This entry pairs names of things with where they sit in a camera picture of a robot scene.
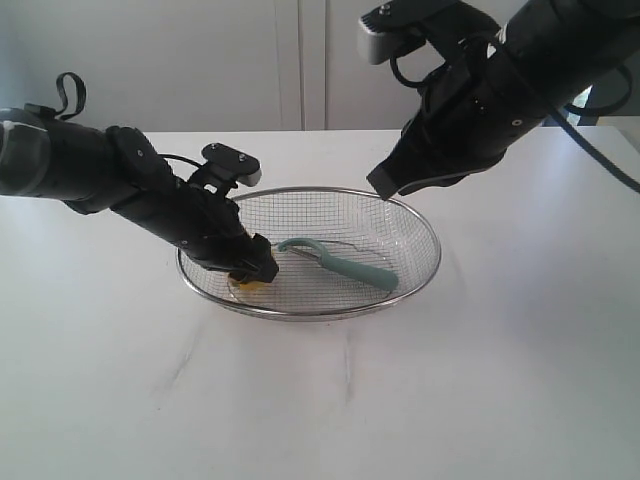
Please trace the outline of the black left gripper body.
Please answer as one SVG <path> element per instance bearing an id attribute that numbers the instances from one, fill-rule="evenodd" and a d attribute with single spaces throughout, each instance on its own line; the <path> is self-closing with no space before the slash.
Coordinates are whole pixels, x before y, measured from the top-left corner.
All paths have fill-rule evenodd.
<path id="1" fill-rule="evenodd" d="M 165 190 L 142 190 L 112 211 L 181 249 L 199 265 L 220 271 L 258 270 L 258 254 L 238 209 L 174 176 Z"/>

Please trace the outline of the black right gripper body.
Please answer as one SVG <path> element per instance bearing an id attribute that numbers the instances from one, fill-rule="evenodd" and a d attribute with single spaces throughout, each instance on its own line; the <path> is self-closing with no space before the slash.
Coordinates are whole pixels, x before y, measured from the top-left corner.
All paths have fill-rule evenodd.
<path id="1" fill-rule="evenodd" d="M 424 91 L 403 133 L 431 145 L 457 164 L 487 170 L 545 117 L 504 55 L 472 44 Z"/>

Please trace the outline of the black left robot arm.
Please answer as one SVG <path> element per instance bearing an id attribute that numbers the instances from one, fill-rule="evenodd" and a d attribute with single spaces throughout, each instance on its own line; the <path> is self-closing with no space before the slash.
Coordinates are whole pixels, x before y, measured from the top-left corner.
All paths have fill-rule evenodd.
<path id="1" fill-rule="evenodd" d="M 240 283 L 270 283 L 279 268 L 267 238 L 242 225 L 230 190 L 260 180 L 259 161 L 205 146 L 188 179 L 173 173 L 138 129 L 105 131 L 23 109 L 1 112 L 1 193 L 53 199 L 82 215 L 110 210 Z"/>

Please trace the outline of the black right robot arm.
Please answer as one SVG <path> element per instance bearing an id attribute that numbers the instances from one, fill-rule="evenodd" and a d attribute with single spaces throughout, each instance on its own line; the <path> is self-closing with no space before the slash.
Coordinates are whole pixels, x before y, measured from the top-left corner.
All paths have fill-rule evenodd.
<path id="1" fill-rule="evenodd" d="M 389 156 L 368 175 L 383 199 L 448 187 L 500 162 L 547 118 L 639 49 L 635 1 L 529 1 L 505 24 L 463 1 L 389 1 L 363 15 L 373 65 L 433 47 L 442 64 L 405 86 L 421 98 Z"/>

